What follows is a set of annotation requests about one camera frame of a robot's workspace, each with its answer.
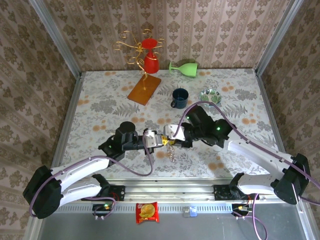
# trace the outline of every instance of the green wine glass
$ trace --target green wine glass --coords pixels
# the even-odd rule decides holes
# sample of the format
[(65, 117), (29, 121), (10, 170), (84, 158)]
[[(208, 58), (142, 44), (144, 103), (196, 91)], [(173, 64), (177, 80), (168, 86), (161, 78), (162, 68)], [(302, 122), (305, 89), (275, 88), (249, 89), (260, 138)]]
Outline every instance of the green wine glass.
[(183, 64), (180, 67), (173, 67), (171, 66), (171, 62), (169, 64), (169, 73), (171, 73), (172, 69), (179, 70), (183, 75), (186, 75), (188, 77), (195, 77), (197, 74), (197, 67), (198, 63), (186, 63)]

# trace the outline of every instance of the cup handle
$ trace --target cup handle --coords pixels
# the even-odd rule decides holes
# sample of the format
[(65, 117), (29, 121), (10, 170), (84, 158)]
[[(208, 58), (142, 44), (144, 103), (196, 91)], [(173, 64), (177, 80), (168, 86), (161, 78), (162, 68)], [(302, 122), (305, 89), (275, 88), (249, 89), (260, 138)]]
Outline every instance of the cup handle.
[(175, 108), (177, 106), (177, 101), (176, 100), (173, 100), (172, 102), (171, 102), (171, 107), (172, 108)]

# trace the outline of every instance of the snack package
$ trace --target snack package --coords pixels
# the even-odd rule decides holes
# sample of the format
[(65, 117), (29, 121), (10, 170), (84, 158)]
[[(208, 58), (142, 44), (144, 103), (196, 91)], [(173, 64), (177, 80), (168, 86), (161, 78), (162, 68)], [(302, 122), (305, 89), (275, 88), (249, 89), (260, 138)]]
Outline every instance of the snack package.
[(158, 223), (158, 203), (137, 203), (135, 206), (135, 220), (137, 224), (143, 221), (156, 221)]

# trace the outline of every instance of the dark blue cup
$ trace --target dark blue cup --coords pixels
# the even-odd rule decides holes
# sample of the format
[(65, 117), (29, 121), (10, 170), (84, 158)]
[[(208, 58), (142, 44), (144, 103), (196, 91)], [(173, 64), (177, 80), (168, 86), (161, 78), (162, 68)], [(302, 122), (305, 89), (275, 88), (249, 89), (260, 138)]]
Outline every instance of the dark blue cup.
[(177, 88), (172, 93), (173, 101), (171, 102), (172, 108), (184, 109), (188, 103), (189, 93), (184, 88)]

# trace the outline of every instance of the damask wallpaper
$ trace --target damask wallpaper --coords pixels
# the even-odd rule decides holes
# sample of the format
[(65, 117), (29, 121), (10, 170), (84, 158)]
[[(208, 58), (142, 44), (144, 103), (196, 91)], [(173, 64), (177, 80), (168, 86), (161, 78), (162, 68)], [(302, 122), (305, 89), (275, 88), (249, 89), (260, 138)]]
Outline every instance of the damask wallpaper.
[(114, 50), (122, 31), (166, 39), (160, 67), (196, 61), (200, 68), (254, 67), (289, 0), (44, 0), (83, 72), (128, 70)]
[(20, 240), (22, 192), (50, 165), (75, 79), (28, 1), (0, 1), (0, 240)]
[[(305, 0), (262, 75), (286, 151), (320, 181), (320, 1)], [(320, 200), (308, 186), (309, 198)], [(320, 227), (320, 207), (311, 206)]]

